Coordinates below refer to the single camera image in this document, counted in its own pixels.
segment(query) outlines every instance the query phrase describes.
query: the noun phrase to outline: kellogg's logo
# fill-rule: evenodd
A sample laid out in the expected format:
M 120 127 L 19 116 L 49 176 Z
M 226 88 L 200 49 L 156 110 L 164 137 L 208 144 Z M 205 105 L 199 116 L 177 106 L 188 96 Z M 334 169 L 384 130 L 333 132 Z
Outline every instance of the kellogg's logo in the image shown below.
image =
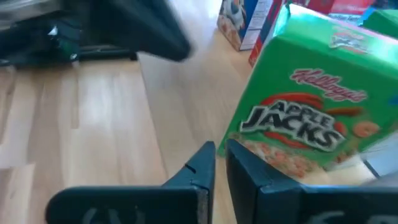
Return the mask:
M 368 98 L 368 94 L 364 90 L 351 90 L 347 87 L 339 85 L 342 78 L 325 74 L 319 68 L 299 68 L 294 70 L 290 75 L 290 79 L 299 85 L 310 85 L 324 91 L 323 96 L 333 101 L 350 100 L 353 103 Z

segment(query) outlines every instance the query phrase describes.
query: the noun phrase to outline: green cereal box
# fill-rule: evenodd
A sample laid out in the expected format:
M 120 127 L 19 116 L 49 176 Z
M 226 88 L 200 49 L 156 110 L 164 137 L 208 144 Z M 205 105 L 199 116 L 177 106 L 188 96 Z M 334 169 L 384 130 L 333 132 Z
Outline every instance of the green cereal box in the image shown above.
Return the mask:
M 363 22 L 362 26 L 398 39 L 398 10 L 376 10 Z
M 218 150 L 238 140 L 290 176 L 397 129 L 398 41 L 294 4 L 278 15 Z

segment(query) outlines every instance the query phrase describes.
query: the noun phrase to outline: black object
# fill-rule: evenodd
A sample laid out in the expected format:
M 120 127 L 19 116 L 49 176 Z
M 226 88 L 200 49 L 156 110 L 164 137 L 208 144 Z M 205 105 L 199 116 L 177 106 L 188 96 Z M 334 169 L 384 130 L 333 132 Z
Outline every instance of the black object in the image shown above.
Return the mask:
M 205 143 L 185 166 L 158 187 L 75 187 L 47 205 L 48 224 L 211 223 L 215 145 Z
M 308 186 L 227 141 L 227 175 L 238 224 L 398 223 L 398 190 Z
M 173 61 L 190 55 L 165 0 L 63 0 L 59 11 L 0 30 L 0 66 L 136 60 L 137 52 Z

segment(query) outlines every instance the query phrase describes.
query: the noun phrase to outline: wooden floor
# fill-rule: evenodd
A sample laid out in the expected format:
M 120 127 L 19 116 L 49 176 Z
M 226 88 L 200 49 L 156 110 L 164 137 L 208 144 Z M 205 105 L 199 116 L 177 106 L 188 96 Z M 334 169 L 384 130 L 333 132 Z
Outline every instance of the wooden floor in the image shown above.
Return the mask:
M 44 223 L 49 198 L 78 185 L 161 184 L 219 143 L 251 68 L 216 30 L 221 0 L 173 0 L 195 45 L 172 63 L 140 55 L 78 68 L 0 72 L 0 223 Z M 236 223 L 217 160 L 213 223 Z M 360 184 L 363 164 L 304 180 Z

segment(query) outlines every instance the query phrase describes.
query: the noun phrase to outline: cereal box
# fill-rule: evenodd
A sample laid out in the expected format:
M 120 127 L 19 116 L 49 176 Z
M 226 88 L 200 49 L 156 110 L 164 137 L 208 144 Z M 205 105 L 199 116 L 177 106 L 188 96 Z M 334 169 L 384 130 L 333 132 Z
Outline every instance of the cereal box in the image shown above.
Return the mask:
M 398 39 L 398 10 L 376 10 L 363 22 L 363 27 Z
M 223 0 L 217 26 L 236 50 L 251 50 L 273 0 Z
M 362 14 L 372 4 L 372 1 L 373 0 L 292 0 L 290 2 L 329 15 L 330 17 L 340 21 L 357 24 L 360 21 Z M 260 31 L 259 37 L 256 40 L 256 44 L 250 54 L 249 63 L 251 66 L 254 66 L 257 61 L 257 57 L 260 54 L 262 46 L 266 45 L 267 40 L 271 38 L 270 34 L 272 33 L 272 29 L 275 24 L 276 15 L 283 3 L 285 3 L 284 0 L 274 0 L 267 19 Z
M 302 177 L 397 128 L 398 41 L 284 5 L 229 124 L 266 162 Z

